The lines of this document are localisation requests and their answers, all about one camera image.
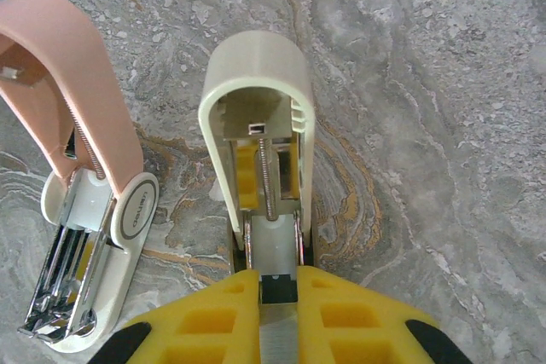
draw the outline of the white plastic housing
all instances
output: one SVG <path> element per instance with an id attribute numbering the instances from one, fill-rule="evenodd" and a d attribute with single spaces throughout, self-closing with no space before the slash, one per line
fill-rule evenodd
<path id="1" fill-rule="evenodd" d="M 69 221 L 78 221 L 78 225 L 95 230 L 96 221 L 100 224 L 106 206 L 106 191 L 112 192 L 107 182 L 98 181 L 95 172 L 84 170 Z M 41 199 L 42 213 L 49 222 L 58 223 L 65 193 L 66 189 L 52 172 Z M 135 176 L 125 187 L 117 199 L 110 225 L 112 241 L 119 248 L 108 246 L 106 265 L 93 303 L 96 326 L 85 336 L 72 335 L 59 343 L 49 344 L 53 350 L 61 353 L 86 350 L 112 331 L 152 224 L 159 194 L 157 178 L 147 172 Z"/>
<path id="2" fill-rule="evenodd" d="M 260 275 L 290 274 L 296 280 L 297 249 L 292 215 L 270 222 L 253 217 L 253 268 Z"/>
<path id="3" fill-rule="evenodd" d="M 311 231 L 311 181 L 315 142 L 315 111 L 305 57 L 285 37 L 272 32 L 241 32 L 224 40 L 212 53 L 199 106 L 199 124 L 228 208 L 237 244 L 243 249 L 242 215 L 236 192 L 230 145 L 221 136 L 218 101 L 232 91 L 260 87 L 291 98 L 291 127 L 299 133 L 301 230 L 305 243 Z"/>

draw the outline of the pink stapler handle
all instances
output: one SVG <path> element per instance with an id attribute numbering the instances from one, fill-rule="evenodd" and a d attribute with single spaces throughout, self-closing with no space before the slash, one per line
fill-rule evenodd
<path id="1" fill-rule="evenodd" d="M 118 198 L 142 172 L 142 149 L 99 32 L 67 0 L 5 0 L 0 59 L 14 45 L 33 55 L 46 73 L 32 87 L 0 79 L 4 100 L 65 183 L 76 167 L 90 167 L 81 139 L 77 161 L 64 155 L 74 127 L 72 110 Z"/>

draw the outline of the square hole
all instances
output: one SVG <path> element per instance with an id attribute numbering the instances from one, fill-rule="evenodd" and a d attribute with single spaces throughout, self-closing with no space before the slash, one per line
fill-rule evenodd
<path id="1" fill-rule="evenodd" d="M 222 364 L 223 345 L 171 347 L 161 356 L 160 364 Z"/>
<path id="2" fill-rule="evenodd" d="M 218 334 L 233 331 L 237 312 L 233 309 L 200 309 L 187 313 L 178 328 L 181 334 Z"/>
<path id="3" fill-rule="evenodd" d="M 321 306 L 325 327 L 378 327 L 374 312 L 361 303 L 329 303 Z"/>
<path id="4" fill-rule="evenodd" d="M 0 78 L 32 87 L 47 74 L 42 62 L 18 43 L 13 43 L 0 54 Z"/>
<path id="5" fill-rule="evenodd" d="M 330 348 L 335 364 L 400 364 L 398 355 L 387 341 L 333 340 Z"/>
<path id="6" fill-rule="evenodd" d="M 249 124 L 248 135 L 261 136 L 265 134 L 265 123 Z"/>

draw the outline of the pink stapler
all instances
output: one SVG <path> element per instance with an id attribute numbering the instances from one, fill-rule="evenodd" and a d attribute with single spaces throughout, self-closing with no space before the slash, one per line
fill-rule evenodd
<path id="1" fill-rule="evenodd" d="M 53 169 L 41 208 L 58 229 L 19 331 L 85 350 L 119 317 L 158 182 L 101 36 L 67 0 L 0 3 L 0 94 Z"/>

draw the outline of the marble surface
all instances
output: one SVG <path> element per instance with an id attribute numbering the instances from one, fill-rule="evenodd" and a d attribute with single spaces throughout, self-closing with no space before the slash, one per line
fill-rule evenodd
<path id="1" fill-rule="evenodd" d="M 121 322 L 228 274 L 197 107 L 214 47 L 266 29 L 311 67 L 322 266 L 424 309 L 475 363 L 546 362 L 546 0 L 71 1 L 105 39 L 162 186 Z M 15 332 L 54 233 L 48 174 L 0 102 L 3 363 L 93 352 Z"/>

